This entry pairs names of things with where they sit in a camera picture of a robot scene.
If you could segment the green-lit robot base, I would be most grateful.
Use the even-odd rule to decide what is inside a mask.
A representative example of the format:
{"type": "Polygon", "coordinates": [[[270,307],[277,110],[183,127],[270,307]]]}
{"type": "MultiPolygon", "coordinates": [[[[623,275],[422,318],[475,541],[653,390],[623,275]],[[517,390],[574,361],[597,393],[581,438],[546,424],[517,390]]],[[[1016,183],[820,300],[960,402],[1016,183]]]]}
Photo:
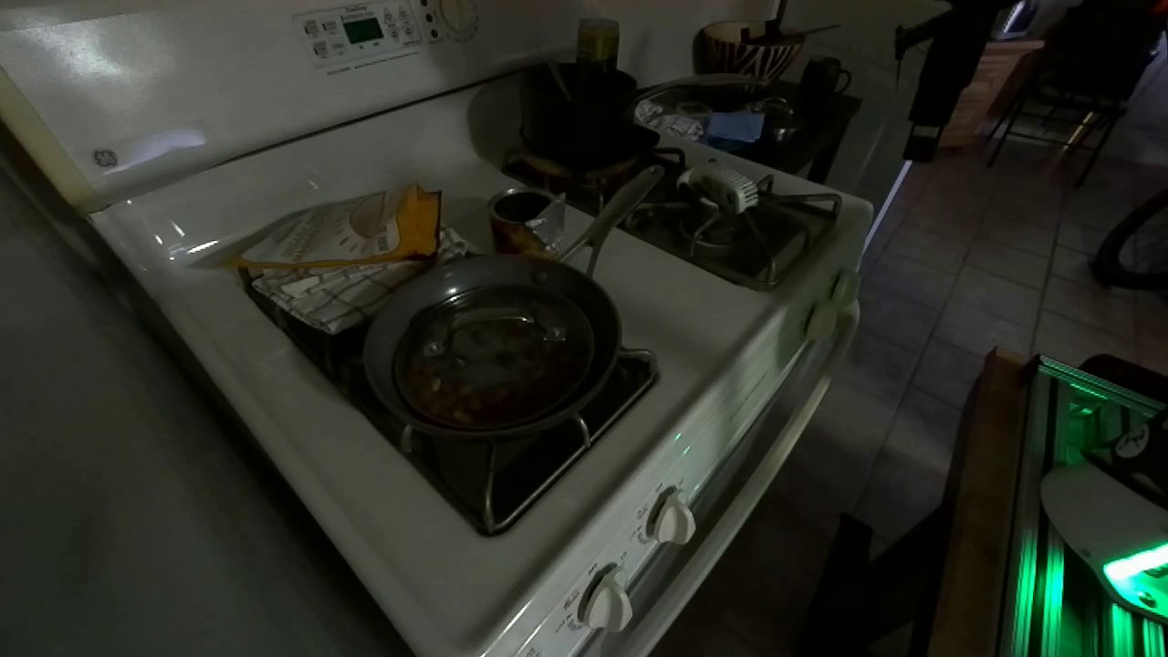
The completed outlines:
{"type": "Polygon", "coordinates": [[[1168,657],[1168,513],[1137,472],[1164,407],[991,350],[941,497],[927,657],[1168,657]]]}

